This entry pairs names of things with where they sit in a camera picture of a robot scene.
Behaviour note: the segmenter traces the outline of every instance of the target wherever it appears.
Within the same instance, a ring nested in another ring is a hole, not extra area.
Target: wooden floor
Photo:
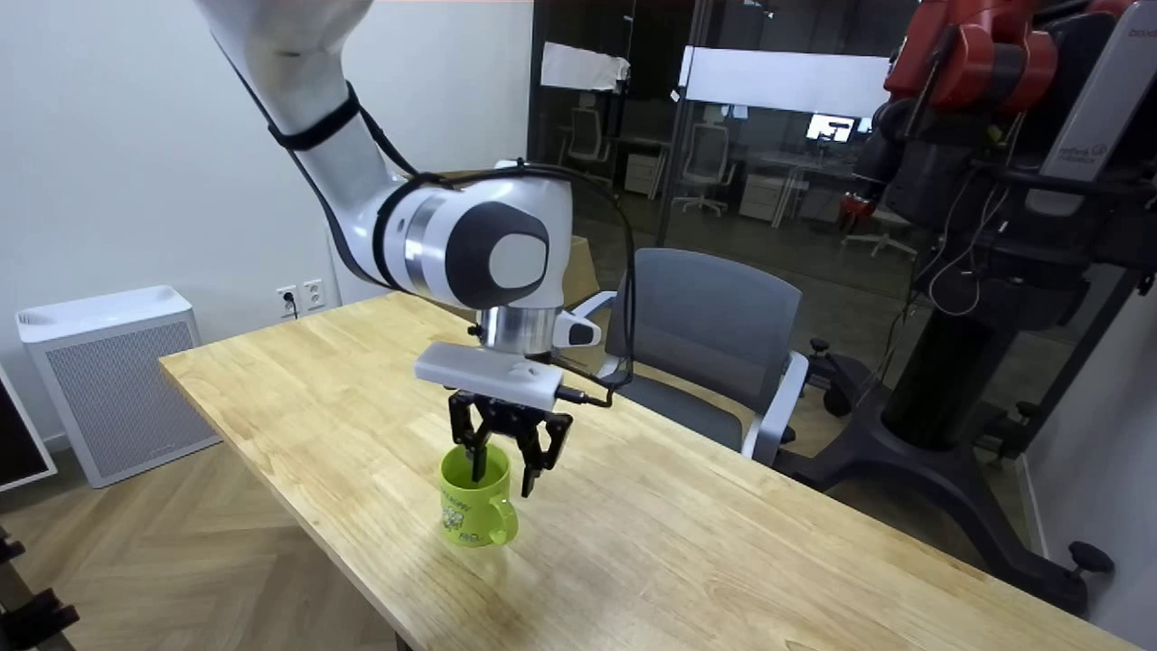
[[[79,651],[356,651],[391,626],[243,463],[198,456],[95,492],[76,463],[0,495],[19,574],[79,609]]]

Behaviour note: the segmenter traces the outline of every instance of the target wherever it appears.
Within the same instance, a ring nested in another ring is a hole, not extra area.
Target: green plastic cup
[[[483,444],[483,475],[471,479],[465,450],[440,460],[440,538],[455,547],[506,547],[518,534],[511,504],[511,460]]]

